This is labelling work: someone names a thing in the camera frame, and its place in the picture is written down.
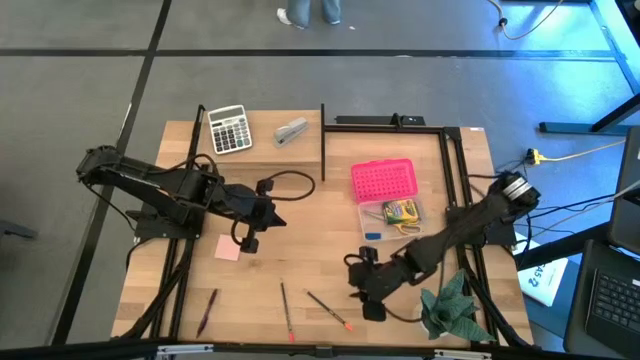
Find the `pen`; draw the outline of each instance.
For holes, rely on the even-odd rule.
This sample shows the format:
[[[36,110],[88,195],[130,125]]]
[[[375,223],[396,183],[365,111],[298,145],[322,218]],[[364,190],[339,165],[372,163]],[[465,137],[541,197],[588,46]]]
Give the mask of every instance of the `pen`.
[[[341,318],[338,314],[335,313],[335,311],[331,310],[327,305],[325,305],[322,301],[320,301],[320,299],[318,299],[315,295],[313,295],[311,293],[311,291],[306,290],[307,295],[309,295],[313,300],[315,300],[320,306],[322,306],[323,309],[327,310],[327,312],[329,314],[331,314],[331,316],[333,316],[336,320],[340,321],[340,323],[342,324],[342,326],[345,327],[345,329],[349,330],[349,331],[353,331],[353,327],[351,326],[351,324],[349,324],[348,322],[344,321],[343,318]]]
[[[202,320],[200,320],[200,325],[198,325],[198,332],[196,333],[196,339],[200,337],[202,331],[207,326],[207,321],[209,321],[209,312],[211,311],[211,306],[213,306],[213,302],[216,299],[216,295],[218,294],[218,289],[213,289],[211,292],[211,297],[209,297],[209,303],[207,304],[207,309],[204,311],[204,315],[202,315]]]
[[[289,341],[293,342],[293,328],[291,327],[291,317],[289,316],[289,305],[287,305],[287,295],[284,293],[284,282],[280,280],[280,290],[282,290],[282,301],[284,302],[284,314],[287,317],[287,328],[289,329]]]

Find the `wooden tabletop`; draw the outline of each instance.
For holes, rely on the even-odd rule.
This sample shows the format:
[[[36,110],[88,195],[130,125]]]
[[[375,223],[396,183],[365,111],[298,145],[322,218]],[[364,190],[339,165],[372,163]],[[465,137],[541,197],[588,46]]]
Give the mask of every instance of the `wooden tabletop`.
[[[193,122],[172,121],[166,125],[157,165],[168,167],[184,159]],[[486,135],[481,128],[462,128],[468,172],[491,174],[492,163]],[[451,144],[453,168],[455,153]],[[278,202],[276,212],[288,223],[258,233],[257,254],[241,254],[237,262],[214,258],[220,234],[228,234],[231,222],[209,215],[203,236],[196,242],[189,275],[179,338],[196,340],[196,329],[214,288],[220,289],[210,320],[198,341],[238,343],[288,343],[288,333],[279,283],[284,280],[293,331],[299,344],[335,344],[406,347],[466,347],[468,342],[455,336],[429,341],[420,324],[407,324],[389,318],[382,323],[365,321],[361,303],[348,295],[354,288],[347,283],[342,258],[357,253],[364,245],[358,212],[353,201],[350,168],[353,164],[387,159],[409,158],[418,179],[419,196],[426,212],[427,232],[445,226],[447,194],[439,143],[425,134],[326,134],[326,181],[318,182],[316,192],[299,202]],[[461,189],[454,172],[458,198]],[[244,182],[254,186],[256,179]],[[486,189],[487,179],[472,183]],[[299,179],[277,178],[272,195],[295,196],[305,192],[308,183]],[[143,313],[158,290],[168,241],[156,239],[132,255],[112,334],[128,330]],[[377,244],[380,260],[403,241]],[[518,334],[532,343],[531,331],[511,256],[501,247],[483,249],[490,290],[494,302]],[[445,260],[445,281],[457,270],[455,252]],[[416,287],[402,286],[386,300],[386,305],[404,317],[416,317],[420,310],[420,289],[437,292],[439,272]],[[308,289],[350,322],[349,332],[305,293]],[[167,334],[172,300],[164,317],[162,334]],[[482,311],[476,313],[484,326]]]

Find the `sticky note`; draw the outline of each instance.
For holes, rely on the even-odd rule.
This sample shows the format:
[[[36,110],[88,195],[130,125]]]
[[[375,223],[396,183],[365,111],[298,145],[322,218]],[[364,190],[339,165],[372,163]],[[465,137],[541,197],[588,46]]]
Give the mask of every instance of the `sticky note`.
[[[233,239],[229,235],[220,235],[218,238],[218,245],[216,246],[216,253],[214,257],[216,259],[224,259],[231,261],[238,261],[240,256],[240,246],[233,242]]]

